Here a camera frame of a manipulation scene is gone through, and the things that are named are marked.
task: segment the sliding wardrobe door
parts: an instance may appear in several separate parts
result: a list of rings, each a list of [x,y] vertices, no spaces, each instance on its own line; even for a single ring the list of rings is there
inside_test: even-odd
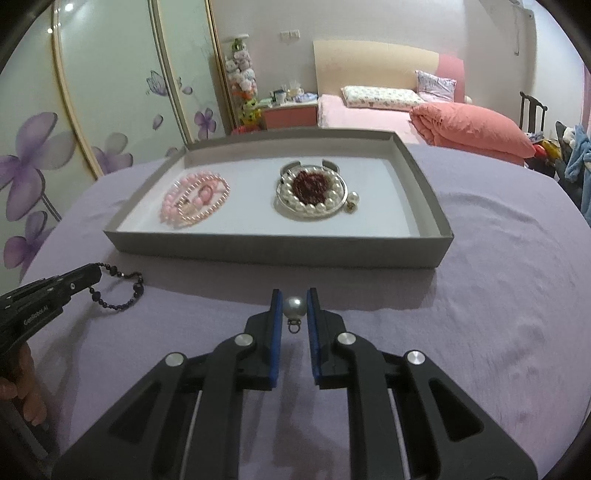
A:
[[[89,161],[109,174],[181,148],[147,0],[54,5],[57,61],[72,114],[92,150]]]
[[[225,136],[231,130],[224,86],[212,38],[207,0],[148,0],[161,26],[161,43],[178,86],[191,140]]]
[[[0,295],[18,286],[61,216],[95,181],[62,103],[52,35],[46,11],[0,73]]]

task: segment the blue gripper pad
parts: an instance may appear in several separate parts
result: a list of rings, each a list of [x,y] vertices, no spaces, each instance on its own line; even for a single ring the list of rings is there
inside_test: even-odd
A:
[[[273,328],[271,337],[271,346],[269,348],[269,382],[271,388],[277,386],[277,378],[279,377],[279,360],[281,356],[281,328],[283,325],[283,294],[277,290],[271,302],[270,316],[273,318]]]
[[[310,338],[310,360],[312,363],[312,375],[314,383],[318,384],[320,379],[320,341],[318,337],[318,325],[316,324],[315,303],[318,303],[316,289],[308,290],[306,303],[308,305],[308,337]]]

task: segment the chair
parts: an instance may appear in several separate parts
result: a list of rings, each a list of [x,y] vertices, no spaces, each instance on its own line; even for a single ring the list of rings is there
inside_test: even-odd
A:
[[[536,131],[543,132],[544,131],[544,120],[546,117],[546,112],[548,111],[548,107],[542,105],[539,100],[533,98],[530,95],[526,95],[523,92],[519,92],[521,95],[521,117],[519,118],[519,128],[523,130],[523,117],[524,117],[524,109],[525,109],[525,100],[528,100],[530,103],[530,111],[528,115],[527,121],[527,131],[530,134],[535,134]],[[538,107],[542,109],[542,125],[539,130],[535,129],[535,118]]]

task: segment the wall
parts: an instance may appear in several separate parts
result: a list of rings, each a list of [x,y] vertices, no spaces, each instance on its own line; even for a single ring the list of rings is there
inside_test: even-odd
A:
[[[548,106],[545,133],[556,137],[556,120],[569,127],[579,124],[583,104],[583,60],[556,20],[540,4],[535,13],[535,57],[529,92]]]
[[[212,0],[212,8],[221,39],[250,35],[259,95],[290,79],[316,90],[313,40],[375,40],[460,57],[475,103],[519,120],[528,53],[514,54],[514,14],[521,33],[527,18],[508,0]],[[299,40],[280,41],[280,31],[295,29]]]

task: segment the floral pillow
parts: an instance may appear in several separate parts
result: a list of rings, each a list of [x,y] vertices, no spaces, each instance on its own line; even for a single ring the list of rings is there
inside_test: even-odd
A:
[[[403,88],[363,87],[349,85],[342,89],[345,102],[350,108],[375,108],[409,112],[424,103],[412,90]]]
[[[444,79],[436,75],[415,70],[417,74],[417,93],[426,102],[453,102],[456,91],[454,79]]]

